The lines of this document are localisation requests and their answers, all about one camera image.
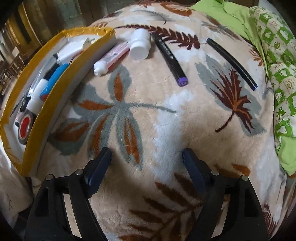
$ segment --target white bottle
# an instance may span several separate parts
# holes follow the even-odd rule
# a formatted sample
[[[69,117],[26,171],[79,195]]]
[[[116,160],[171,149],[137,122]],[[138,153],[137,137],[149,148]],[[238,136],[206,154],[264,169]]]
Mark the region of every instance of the white bottle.
[[[40,94],[44,87],[47,85],[48,81],[46,79],[41,79],[34,89],[31,99],[27,105],[27,110],[31,111],[33,114],[38,115],[44,102],[40,99]]]
[[[146,59],[151,48],[150,33],[144,28],[136,29],[131,35],[130,56],[133,59]]]
[[[108,53],[106,53],[99,61],[94,64],[94,74],[103,75],[108,69],[129,50],[128,42],[116,44]]]

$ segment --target green and white checkered fabric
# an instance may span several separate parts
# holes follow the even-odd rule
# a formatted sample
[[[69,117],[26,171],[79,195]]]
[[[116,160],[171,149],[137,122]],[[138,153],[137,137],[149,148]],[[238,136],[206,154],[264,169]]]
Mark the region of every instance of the green and white checkered fabric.
[[[274,90],[276,150],[283,136],[296,136],[296,39],[283,19],[261,7],[251,7]]]

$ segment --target purple marker cap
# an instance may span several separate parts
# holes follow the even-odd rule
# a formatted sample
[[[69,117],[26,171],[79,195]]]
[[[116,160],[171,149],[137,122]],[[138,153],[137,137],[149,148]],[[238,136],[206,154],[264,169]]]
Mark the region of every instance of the purple marker cap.
[[[180,87],[186,86],[188,84],[188,79],[186,77],[182,77],[177,81]]]

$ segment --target pen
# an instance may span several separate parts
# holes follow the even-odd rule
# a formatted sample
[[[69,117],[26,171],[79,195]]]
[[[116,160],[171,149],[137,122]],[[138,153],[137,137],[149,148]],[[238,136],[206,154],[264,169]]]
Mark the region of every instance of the pen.
[[[171,50],[165,44],[165,42],[158,36],[156,33],[152,33],[154,37],[154,42],[158,49],[160,50],[162,56],[164,57],[168,67],[170,68],[173,76],[176,79],[177,84],[182,87],[188,84],[188,79],[184,74],[179,62],[176,57],[173,55]]]
[[[212,46],[219,54],[222,55],[231,65],[235,68],[241,77],[247,82],[250,88],[254,91],[257,89],[257,84],[246,71],[246,69],[230,54],[228,53],[221,45],[217,44],[214,40],[208,38],[207,43]]]

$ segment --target floral blanket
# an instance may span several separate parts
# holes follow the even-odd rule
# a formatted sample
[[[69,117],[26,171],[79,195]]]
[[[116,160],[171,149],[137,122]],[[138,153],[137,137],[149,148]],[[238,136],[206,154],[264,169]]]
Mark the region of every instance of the floral blanket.
[[[275,152],[272,86],[256,50],[217,20],[171,2],[139,2],[93,25],[113,27],[124,40],[137,28],[157,33],[189,84],[176,84],[154,44],[146,60],[125,55],[102,77],[90,70],[55,123],[37,177],[69,175],[107,146],[111,165],[90,203],[108,240],[179,241],[202,206],[181,158],[191,147],[211,169],[249,176],[271,237],[294,206],[295,177]],[[206,44],[209,37],[244,66],[256,91]]]

